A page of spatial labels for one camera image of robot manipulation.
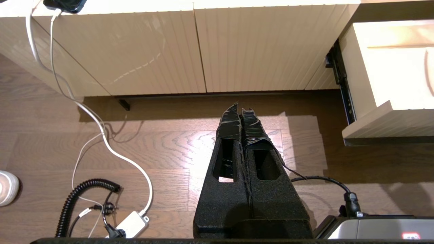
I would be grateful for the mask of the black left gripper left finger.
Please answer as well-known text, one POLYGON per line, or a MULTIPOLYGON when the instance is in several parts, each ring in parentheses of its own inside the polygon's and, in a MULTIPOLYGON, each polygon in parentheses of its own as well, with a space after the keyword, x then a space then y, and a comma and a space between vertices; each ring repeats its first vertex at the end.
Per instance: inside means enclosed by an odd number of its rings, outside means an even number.
POLYGON ((252 238, 251 188, 238 103, 224 111, 197 203, 196 238, 252 238))

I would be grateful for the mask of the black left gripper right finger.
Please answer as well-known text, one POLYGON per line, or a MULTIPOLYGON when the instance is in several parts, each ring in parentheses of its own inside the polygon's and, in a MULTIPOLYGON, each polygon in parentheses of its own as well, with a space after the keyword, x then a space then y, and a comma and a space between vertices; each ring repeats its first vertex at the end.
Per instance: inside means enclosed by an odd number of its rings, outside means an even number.
POLYGON ((254 110, 242 109, 248 177, 247 233, 255 238, 311 238, 310 217, 285 171, 278 149, 254 110))

